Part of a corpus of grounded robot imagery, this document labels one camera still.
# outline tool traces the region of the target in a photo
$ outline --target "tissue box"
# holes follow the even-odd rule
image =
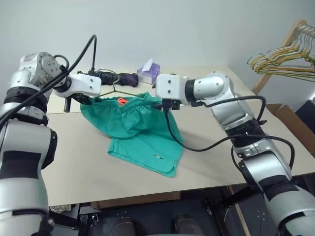
[[[140,82],[152,85],[156,82],[157,76],[159,75],[160,65],[153,62],[150,64],[150,67],[146,66],[146,63],[143,67],[138,69],[137,74]]]

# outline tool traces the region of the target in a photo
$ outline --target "purple tissue box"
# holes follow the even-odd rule
[[[159,75],[160,65],[152,63],[149,71],[142,71],[142,68],[143,67],[137,71],[139,81],[150,85],[154,84],[157,80],[157,76]]]

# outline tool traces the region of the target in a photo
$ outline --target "cardboard box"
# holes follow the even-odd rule
[[[282,104],[267,104],[268,110],[294,134],[304,147],[315,157],[315,134],[287,106]]]
[[[156,193],[141,195],[129,198],[117,198],[111,200],[91,202],[91,207],[95,209],[102,209],[108,207],[118,207],[118,206],[127,206],[133,204],[142,204],[142,203],[153,203],[153,202],[162,202],[170,200],[179,200],[181,198],[181,192],[169,192],[169,193]]]

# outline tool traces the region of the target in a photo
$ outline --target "silver robot arm segment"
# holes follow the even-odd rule
[[[61,65],[49,53],[22,57],[8,84],[0,117],[40,91],[60,75]],[[63,98],[100,94],[100,78],[68,75],[54,86]],[[41,170],[54,160],[57,134],[47,127],[47,103],[52,89],[20,109],[0,127],[0,234],[31,236],[53,229]]]
[[[178,100],[184,105],[203,101],[212,104],[239,97],[231,79],[216,72],[196,79],[161,74],[157,77],[156,95]],[[244,100],[218,104],[211,108],[221,128],[231,135],[265,135]],[[246,182],[262,192],[266,206],[279,232],[313,236],[315,198],[291,182],[291,169],[270,139],[231,139],[233,150],[242,158],[239,167]]]

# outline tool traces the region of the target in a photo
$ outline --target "table surface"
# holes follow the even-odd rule
[[[209,67],[195,67],[172,69],[168,73],[202,76],[212,70]],[[220,70],[231,77],[236,92],[252,95],[229,68]],[[140,84],[139,88],[130,91],[137,93],[148,89],[153,95],[154,92],[150,88],[150,85]],[[258,114],[259,101],[249,101],[249,106]],[[79,106],[73,105],[71,113],[65,114],[62,112],[63,99],[52,96],[48,109],[51,113],[48,115],[49,127],[58,134],[55,160],[43,170],[50,206],[245,182],[231,160],[229,141],[206,152],[191,152],[185,149],[176,176],[168,178],[108,155],[110,137],[91,125],[79,113]],[[180,111],[173,111],[173,115],[185,144],[190,147],[207,147],[226,137],[210,109],[182,107]],[[314,172],[315,159],[285,125],[268,110],[265,110],[263,119],[268,120],[263,126],[266,133],[286,138],[294,145],[296,155],[293,175]],[[277,141],[275,143],[289,160],[290,151],[286,144]]]

